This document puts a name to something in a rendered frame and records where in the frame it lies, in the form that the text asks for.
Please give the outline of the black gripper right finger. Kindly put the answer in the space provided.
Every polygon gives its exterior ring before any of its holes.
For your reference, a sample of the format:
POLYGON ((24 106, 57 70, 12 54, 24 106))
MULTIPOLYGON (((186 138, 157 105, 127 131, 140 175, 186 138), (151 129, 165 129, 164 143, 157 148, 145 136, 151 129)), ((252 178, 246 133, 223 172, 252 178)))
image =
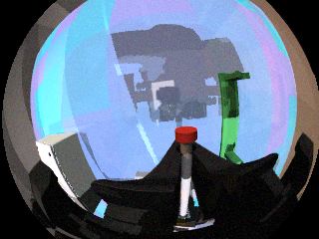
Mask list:
POLYGON ((230 200, 238 188, 259 178, 263 172, 274 168, 276 152, 252 162, 232 163, 214 154, 195 141, 192 143, 191 180, 200 208, 202 222, 215 219, 214 215, 230 200))

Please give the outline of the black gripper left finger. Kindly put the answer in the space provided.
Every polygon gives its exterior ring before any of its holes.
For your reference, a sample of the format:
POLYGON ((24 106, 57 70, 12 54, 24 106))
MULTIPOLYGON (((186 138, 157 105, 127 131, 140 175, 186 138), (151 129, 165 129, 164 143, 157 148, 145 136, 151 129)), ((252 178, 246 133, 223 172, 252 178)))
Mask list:
POLYGON ((143 179, 96 179, 91 183, 93 191, 104 202, 140 210, 166 211, 168 224, 176 224, 180 189, 180 143, 172 141, 166 155, 143 179))

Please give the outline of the grey pin with red head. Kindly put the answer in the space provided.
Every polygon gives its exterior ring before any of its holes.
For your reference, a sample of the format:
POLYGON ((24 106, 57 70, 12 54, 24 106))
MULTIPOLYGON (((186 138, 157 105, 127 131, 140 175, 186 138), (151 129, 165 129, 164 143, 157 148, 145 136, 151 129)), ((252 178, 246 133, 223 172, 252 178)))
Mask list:
POLYGON ((198 139, 198 131, 194 126, 180 126, 174 129, 175 142, 180 143, 180 152, 182 158, 180 159, 180 212, 179 218, 186 218, 188 195, 191 187, 191 169, 192 169, 192 143, 198 139))

